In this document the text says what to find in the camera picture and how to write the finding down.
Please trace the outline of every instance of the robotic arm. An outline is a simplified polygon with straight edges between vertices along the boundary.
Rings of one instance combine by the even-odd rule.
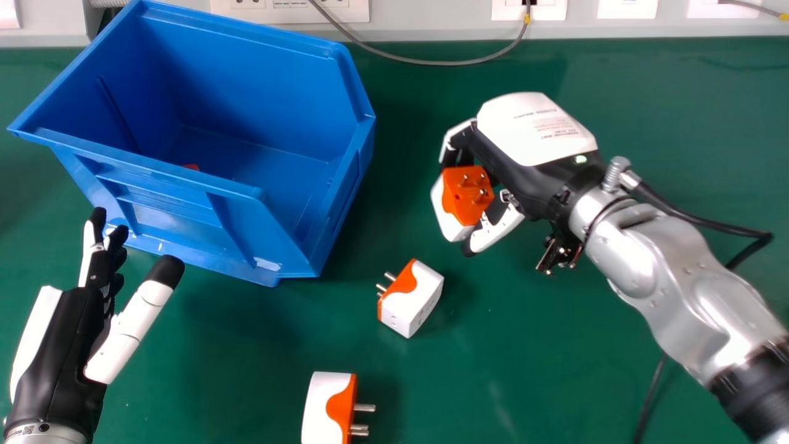
[[[574,268],[585,253],[753,442],[789,442],[789,333],[691,223],[712,222],[662,201],[627,159],[607,166],[594,136],[541,93],[489,100],[476,119],[447,133],[439,162],[433,207],[442,233],[463,242],[465,255],[523,220],[548,220],[539,271]]]
[[[115,314],[123,286],[126,226],[106,239],[107,212],[94,210],[84,229],[77,287],[43,287],[13,361],[6,444],[86,444],[93,440],[104,393],[172,295],[184,264],[162,256],[126,308]]]

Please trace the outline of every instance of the storage bin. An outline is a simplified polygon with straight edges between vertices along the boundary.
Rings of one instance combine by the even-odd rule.
[[[275,286],[320,274],[374,122],[343,45],[137,0],[9,130],[129,246]]]

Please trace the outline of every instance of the gray wall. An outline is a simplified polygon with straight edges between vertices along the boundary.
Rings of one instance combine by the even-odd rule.
[[[210,10],[208,0],[165,0]],[[764,36],[789,35],[789,22],[762,14],[753,20],[687,19],[688,0],[660,0],[655,20],[598,20],[597,0],[570,0],[565,21],[535,22],[527,38]],[[349,24],[363,40],[510,39],[518,22],[491,21],[490,0],[370,0],[370,23]],[[789,0],[762,5],[789,12]],[[327,24],[283,25],[284,28],[340,40]]]

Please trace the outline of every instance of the wall socket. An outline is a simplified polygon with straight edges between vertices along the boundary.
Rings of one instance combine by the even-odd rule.
[[[761,0],[746,0],[761,5]],[[688,18],[756,18],[759,11],[737,5],[719,5],[717,0],[690,0]]]
[[[210,0],[217,15],[258,24],[327,23],[307,0]],[[319,0],[341,23],[370,21],[369,0]]]
[[[532,19],[534,20],[565,20],[567,18],[567,0],[492,0],[491,20],[523,20],[523,16],[526,14],[525,2],[532,3]]]
[[[597,18],[654,19],[655,17],[657,17],[657,0],[600,0],[597,6]]]

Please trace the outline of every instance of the power adapter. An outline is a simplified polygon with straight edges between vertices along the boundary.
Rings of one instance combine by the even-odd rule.
[[[309,381],[301,444],[349,444],[353,436],[367,437],[369,426],[354,424],[355,412],[376,410],[373,404],[356,404],[356,375],[316,371]]]
[[[378,320],[411,338],[439,302],[443,276],[417,259],[411,259],[397,276],[389,272],[384,276],[392,284],[389,288],[376,284]]]
[[[485,169],[472,165],[444,168],[430,199],[443,236],[459,242],[469,237],[495,195]]]

